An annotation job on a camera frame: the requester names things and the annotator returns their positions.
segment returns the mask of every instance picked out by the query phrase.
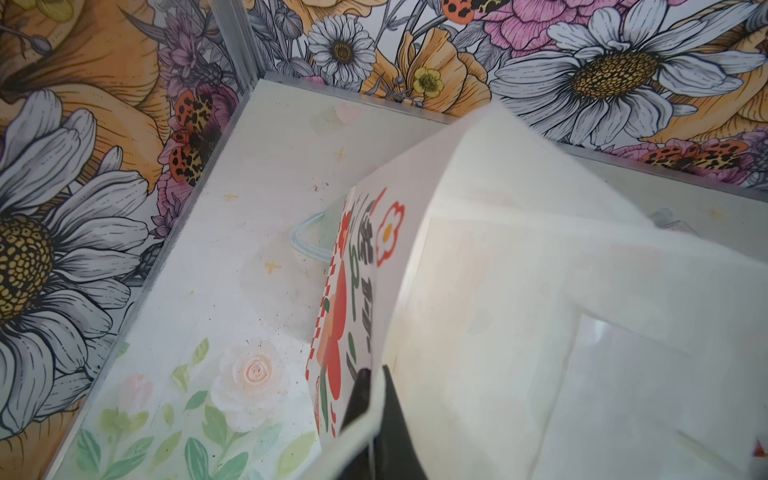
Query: wallpaper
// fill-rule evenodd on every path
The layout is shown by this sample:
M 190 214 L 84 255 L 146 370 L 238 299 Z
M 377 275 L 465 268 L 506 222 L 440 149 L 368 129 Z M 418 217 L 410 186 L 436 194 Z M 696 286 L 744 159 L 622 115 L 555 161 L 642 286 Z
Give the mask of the wallpaper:
M 39 478 L 240 89 L 207 5 L 0 0 L 0 477 Z
M 554 141 L 768 190 L 768 4 L 247 2 L 265 69 L 462 116 L 501 101 Z

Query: metal edge trim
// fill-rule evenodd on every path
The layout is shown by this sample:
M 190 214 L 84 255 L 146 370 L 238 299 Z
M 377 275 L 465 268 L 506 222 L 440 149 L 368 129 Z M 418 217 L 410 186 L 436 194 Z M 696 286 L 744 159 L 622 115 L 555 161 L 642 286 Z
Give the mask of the metal edge trim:
M 273 71 L 268 71 L 264 76 L 264 80 L 289 85 L 291 87 L 301 88 L 303 90 L 315 91 L 317 93 L 329 95 L 331 97 L 343 98 L 344 100 L 356 101 L 362 104 L 372 105 L 374 107 L 386 108 L 387 110 L 396 111 L 401 114 L 412 115 L 414 117 L 425 118 L 426 120 L 437 121 L 442 124 L 451 124 L 453 121 L 458 120 L 458 118 L 450 117 L 445 114 L 439 114 L 434 111 L 410 107 L 408 105 L 400 104 L 396 101 L 388 101 L 384 100 L 383 98 L 370 97 L 368 95 L 360 94 L 354 91 L 330 87 L 329 85 L 320 85 L 312 83 L 311 81 L 301 80 L 300 78 L 277 74 Z M 576 145 L 563 144 L 557 141 L 552 141 L 552 143 L 557 145 L 565 153 L 575 157 L 597 161 L 602 164 L 611 164 L 616 167 L 628 168 L 630 170 L 636 170 L 646 174 L 654 175 L 655 177 L 669 178 L 671 180 L 680 181 L 685 184 L 696 185 L 697 187 L 709 188 L 711 190 L 718 190 L 727 194 L 738 195 L 740 197 L 749 198 L 751 200 L 758 200 L 768 203 L 768 192 L 751 190 L 749 188 L 739 187 L 737 185 L 726 184 L 711 178 L 697 177 L 695 175 L 686 174 L 684 172 L 669 170 L 662 167 L 655 167 L 653 165 L 646 165 L 641 162 L 630 160 L 628 158 L 618 157 L 616 155 L 606 154 L 604 152 L 594 151 L 588 148 L 578 147 Z
M 162 250 L 157 255 L 157 259 L 155 260 L 155 264 L 152 268 L 152 271 L 147 276 L 147 279 L 144 281 L 144 285 L 141 286 L 139 297 L 134 302 L 131 314 L 128 316 L 127 319 L 124 320 L 121 326 L 120 332 L 118 333 L 118 336 L 115 337 L 114 339 L 114 343 L 112 344 L 112 350 L 110 351 L 109 356 L 107 357 L 107 361 L 104 362 L 104 366 L 101 368 L 101 371 L 96 377 L 96 380 L 94 380 L 93 383 L 91 384 L 91 391 L 88 392 L 88 395 L 85 398 L 85 402 L 83 403 L 83 406 L 80 407 L 77 415 L 74 417 L 74 419 L 72 420 L 72 423 L 69 425 L 69 430 L 67 431 L 64 437 L 64 440 L 59 444 L 58 449 L 56 450 L 56 453 L 53 457 L 53 460 L 51 460 L 51 463 L 48 465 L 48 468 L 45 470 L 45 474 L 41 477 L 42 480 L 52 480 L 56 475 L 56 471 L 61 466 L 61 463 L 64 461 L 64 456 L 69 450 L 69 447 L 72 445 L 72 442 L 74 441 L 74 437 L 77 435 L 78 431 L 80 430 L 80 426 L 82 425 L 86 414 L 88 414 L 88 410 L 91 409 L 95 401 L 94 399 L 101 392 L 101 387 L 104 385 L 104 378 L 106 378 L 106 375 L 109 373 L 112 367 L 112 364 L 114 363 L 115 358 L 117 357 L 119 348 L 116 348 L 116 347 L 125 340 L 125 337 L 131 331 L 131 327 L 133 326 L 136 318 L 138 317 L 138 314 L 141 311 L 141 308 L 144 306 L 144 303 L 147 300 L 148 294 L 151 291 L 152 286 L 157 281 L 157 278 L 160 276 L 161 271 L 165 267 L 165 260 L 170 255 L 170 251 L 173 249 L 174 244 L 176 243 L 179 236 L 181 235 L 181 232 L 184 230 L 184 225 L 187 223 L 187 219 L 191 215 L 192 209 L 195 203 L 197 202 L 197 198 L 200 196 L 203 189 L 205 188 L 205 184 L 208 181 L 208 177 L 211 175 L 211 172 L 214 171 L 214 166 L 216 165 L 216 162 L 219 160 L 221 152 L 226 147 L 227 142 L 229 141 L 230 136 L 232 135 L 232 132 L 237 126 L 237 121 L 240 119 L 240 116 L 245 110 L 246 105 L 248 105 L 248 101 L 250 100 L 252 93 L 253 93 L 253 90 L 243 94 L 242 98 L 240 99 L 240 103 L 237 105 L 237 108 L 232 113 L 229 124 L 227 125 L 227 129 L 225 130 L 225 132 L 223 132 L 223 134 L 221 135 L 221 139 L 219 140 L 219 143 L 216 145 L 216 147 L 214 148 L 214 151 L 211 153 L 210 159 L 206 164 L 206 168 L 203 171 L 202 175 L 200 176 L 200 180 L 197 187 L 194 190 L 192 190 L 192 194 L 189 196 L 187 203 L 184 205 L 184 209 L 182 210 L 181 215 L 179 216 L 179 222 L 177 224 L 177 228 L 174 228 L 173 231 L 170 232 L 170 236 L 166 239 Z

